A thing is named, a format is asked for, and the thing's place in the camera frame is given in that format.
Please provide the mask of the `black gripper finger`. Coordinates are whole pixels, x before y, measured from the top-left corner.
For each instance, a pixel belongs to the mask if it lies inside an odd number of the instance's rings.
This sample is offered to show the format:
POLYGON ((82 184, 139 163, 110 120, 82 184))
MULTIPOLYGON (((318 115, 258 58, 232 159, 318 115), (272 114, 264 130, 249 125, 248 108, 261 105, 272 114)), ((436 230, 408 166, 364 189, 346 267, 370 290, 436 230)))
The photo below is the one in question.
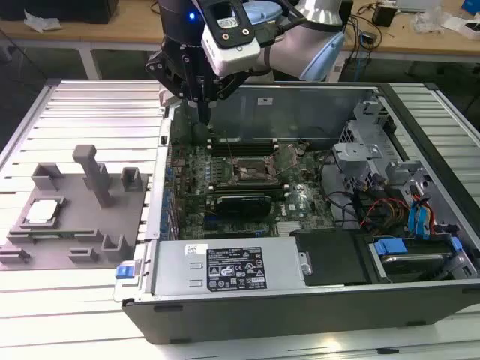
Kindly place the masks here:
POLYGON ((177 98, 196 105, 199 122, 206 123, 206 102, 197 75, 194 73, 192 58, 180 55, 179 62, 167 55, 152 55, 145 69, 177 98))
POLYGON ((227 99, 248 78, 248 72, 241 71, 225 77, 215 75, 211 70, 204 76, 204 124, 211 118, 210 105, 227 99))

